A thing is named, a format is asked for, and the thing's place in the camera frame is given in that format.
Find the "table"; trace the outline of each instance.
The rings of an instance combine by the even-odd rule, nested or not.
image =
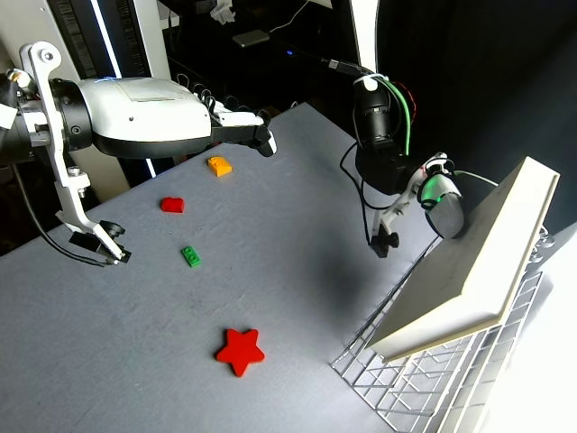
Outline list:
[[[271,129],[272,158],[224,144],[89,212],[126,228],[126,265],[40,239],[0,258],[0,431],[382,431],[329,363],[434,234],[413,206],[379,259],[338,167],[353,139],[308,105]],[[215,177],[214,155],[233,173]],[[163,197],[187,213],[161,212]],[[228,327],[258,328],[267,356],[240,379],[215,360]]]

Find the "dish rack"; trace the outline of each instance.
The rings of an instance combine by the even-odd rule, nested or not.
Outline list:
[[[366,346],[409,275],[410,271],[331,366],[384,420],[383,432],[476,432],[533,305],[542,273],[522,280],[502,325],[387,363]]]

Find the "orange block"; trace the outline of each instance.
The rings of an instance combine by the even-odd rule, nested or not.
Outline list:
[[[210,170],[212,170],[218,178],[233,170],[233,166],[222,156],[213,156],[212,158],[208,158],[207,163]]]

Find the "green block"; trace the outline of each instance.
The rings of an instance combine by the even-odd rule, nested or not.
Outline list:
[[[200,257],[198,257],[197,253],[195,253],[195,250],[192,249],[192,246],[187,246],[186,248],[183,248],[182,255],[184,255],[185,259],[187,259],[187,262],[191,268],[194,268],[195,266],[198,266],[201,263]]]

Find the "red star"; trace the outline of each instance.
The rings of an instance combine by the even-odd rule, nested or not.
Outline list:
[[[244,334],[226,329],[226,346],[216,354],[216,360],[233,366],[234,374],[243,376],[249,364],[259,363],[264,353],[256,346],[259,331],[251,329]]]

